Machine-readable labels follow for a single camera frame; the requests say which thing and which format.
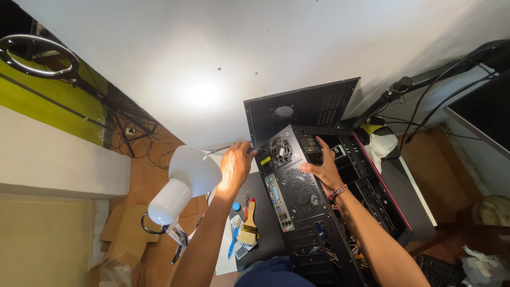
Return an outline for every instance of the yellow warning label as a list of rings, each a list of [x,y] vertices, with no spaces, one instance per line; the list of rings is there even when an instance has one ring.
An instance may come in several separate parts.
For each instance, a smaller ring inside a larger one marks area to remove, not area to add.
[[[267,163],[270,160],[271,160],[270,157],[266,157],[263,161],[260,162],[260,164],[265,164],[265,163]]]

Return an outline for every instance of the desk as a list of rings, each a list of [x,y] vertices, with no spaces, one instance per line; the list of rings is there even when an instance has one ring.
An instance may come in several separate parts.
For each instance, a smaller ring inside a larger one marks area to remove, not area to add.
[[[213,159],[219,163],[221,156],[214,155]],[[432,237],[435,234],[434,226],[436,226],[437,223],[402,157],[383,160],[381,162],[381,169],[381,177],[388,186],[388,189],[402,212],[405,214],[409,225],[412,227],[413,240]],[[251,173],[248,180],[243,187],[241,187],[236,197],[236,202],[240,203],[241,206],[244,206],[244,196],[247,190],[250,192],[250,197],[255,197],[257,202],[254,221],[259,228],[259,235],[261,238],[266,239],[271,237],[269,240],[271,242],[259,242],[259,244],[241,260],[236,260],[235,256],[227,259],[228,248],[230,247],[233,233],[228,221],[233,214],[237,214],[231,210],[231,216],[229,216],[228,220],[225,222],[223,240],[216,263],[216,275],[241,271],[255,261],[267,260],[274,256],[286,254],[277,221],[274,219],[271,203],[267,198],[264,183],[260,178],[259,171],[254,161],[251,165]],[[209,200],[211,200],[213,196],[214,193],[211,193]]]

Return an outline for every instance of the white lamp shade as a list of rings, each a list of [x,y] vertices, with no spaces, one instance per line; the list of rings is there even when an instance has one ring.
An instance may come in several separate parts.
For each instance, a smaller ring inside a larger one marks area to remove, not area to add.
[[[178,147],[168,167],[169,182],[148,207],[152,221],[168,225],[177,222],[179,213],[192,197],[204,195],[221,181],[219,166],[203,151]]]

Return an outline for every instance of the blue bottle cap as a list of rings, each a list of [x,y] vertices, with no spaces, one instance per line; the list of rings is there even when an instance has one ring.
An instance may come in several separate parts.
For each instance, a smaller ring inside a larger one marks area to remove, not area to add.
[[[234,202],[234,204],[232,204],[232,209],[235,211],[239,211],[241,209],[241,205],[237,202]]]

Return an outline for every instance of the wooden brush handle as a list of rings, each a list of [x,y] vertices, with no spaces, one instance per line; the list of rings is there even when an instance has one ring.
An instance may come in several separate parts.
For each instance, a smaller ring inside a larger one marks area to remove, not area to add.
[[[245,225],[256,227],[253,222],[253,214],[255,213],[255,200],[250,201],[250,207],[248,208],[248,220],[244,223]]]

